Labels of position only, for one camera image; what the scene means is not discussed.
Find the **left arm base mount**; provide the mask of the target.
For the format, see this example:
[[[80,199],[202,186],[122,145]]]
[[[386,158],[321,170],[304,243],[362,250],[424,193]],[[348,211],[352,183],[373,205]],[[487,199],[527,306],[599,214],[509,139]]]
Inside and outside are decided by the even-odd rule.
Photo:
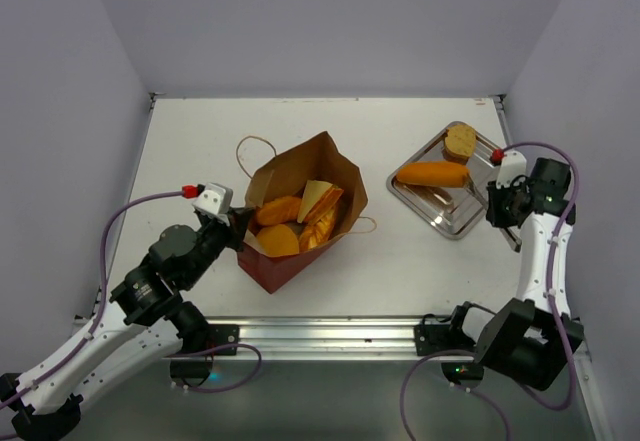
[[[214,357],[234,356],[236,347],[225,348],[216,353],[194,356],[194,353],[233,344],[240,339],[237,324],[210,324],[207,331],[189,335],[182,348],[170,356],[169,375],[172,381],[188,387],[200,387],[213,375]]]

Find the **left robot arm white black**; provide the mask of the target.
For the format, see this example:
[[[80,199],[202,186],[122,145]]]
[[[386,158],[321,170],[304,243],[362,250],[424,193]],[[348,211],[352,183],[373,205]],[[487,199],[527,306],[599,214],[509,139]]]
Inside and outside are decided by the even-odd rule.
[[[60,440],[98,399],[153,362],[208,353],[209,324],[181,294],[224,249],[240,250],[252,215],[250,208],[231,208],[200,215],[199,229],[165,229],[111,291],[102,313],[36,367],[3,375],[1,404],[14,412],[16,437]]]

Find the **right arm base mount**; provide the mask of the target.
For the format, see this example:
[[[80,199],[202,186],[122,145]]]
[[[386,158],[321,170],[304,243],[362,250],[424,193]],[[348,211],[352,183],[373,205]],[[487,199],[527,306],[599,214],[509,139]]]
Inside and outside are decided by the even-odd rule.
[[[458,306],[450,315],[425,314],[413,327],[413,339],[418,357],[442,351],[472,352],[476,342],[463,331],[467,309]],[[484,379],[485,370],[473,361],[443,362],[441,370],[450,383],[464,388],[477,388]]]

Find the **red brown paper bag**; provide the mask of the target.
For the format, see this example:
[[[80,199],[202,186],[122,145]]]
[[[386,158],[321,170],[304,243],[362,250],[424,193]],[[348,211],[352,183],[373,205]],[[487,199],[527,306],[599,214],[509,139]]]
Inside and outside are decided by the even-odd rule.
[[[249,173],[244,196],[254,210],[237,255],[242,268],[273,294],[336,242],[353,234],[368,203],[359,167],[327,132],[283,152]]]

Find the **metal tongs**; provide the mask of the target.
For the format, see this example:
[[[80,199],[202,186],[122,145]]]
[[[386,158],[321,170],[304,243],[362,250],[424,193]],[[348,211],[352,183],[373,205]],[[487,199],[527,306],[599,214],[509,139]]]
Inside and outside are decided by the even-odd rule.
[[[484,211],[486,213],[489,213],[489,202],[481,194],[479,188],[474,183],[471,175],[467,175],[466,176],[464,187],[469,192],[469,194],[471,196],[473,196],[479,202],[479,204],[484,209]],[[519,253],[521,251],[521,248],[522,248],[522,241],[519,238],[519,236],[516,235],[515,232],[509,227],[500,228],[500,232],[502,233],[503,237],[506,239],[506,241],[509,244],[510,248],[514,252]]]

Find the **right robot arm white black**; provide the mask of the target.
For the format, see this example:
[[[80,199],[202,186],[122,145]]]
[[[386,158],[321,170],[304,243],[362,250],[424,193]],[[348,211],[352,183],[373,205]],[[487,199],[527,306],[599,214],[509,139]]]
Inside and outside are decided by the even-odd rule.
[[[576,207],[567,198],[568,164],[539,158],[532,169],[516,150],[493,153],[498,168],[487,186],[487,221],[520,230],[521,268],[516,295],[480,331],[458,306],[445,330],[457,353],[538,391],[548,389],[584,340],[566,296],[566,256]]]

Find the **round sliced bread piece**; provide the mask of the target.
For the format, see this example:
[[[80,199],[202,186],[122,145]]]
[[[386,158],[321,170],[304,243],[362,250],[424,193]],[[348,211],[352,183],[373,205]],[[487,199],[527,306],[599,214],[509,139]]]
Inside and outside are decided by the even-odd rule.
[[[452,125],[443,138],[443,154],[447,160],[466,164],[475,152],[476,141],[473,127],[465,123]]]

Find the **long orange bread roll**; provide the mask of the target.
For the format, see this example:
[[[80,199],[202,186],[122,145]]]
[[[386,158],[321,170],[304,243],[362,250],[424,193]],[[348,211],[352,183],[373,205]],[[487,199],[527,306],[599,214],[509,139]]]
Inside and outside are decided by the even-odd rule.
[[[470,179],[470,171],[449,161],[415,162],[403,166],[395,178],[406,185],[463,188]]]

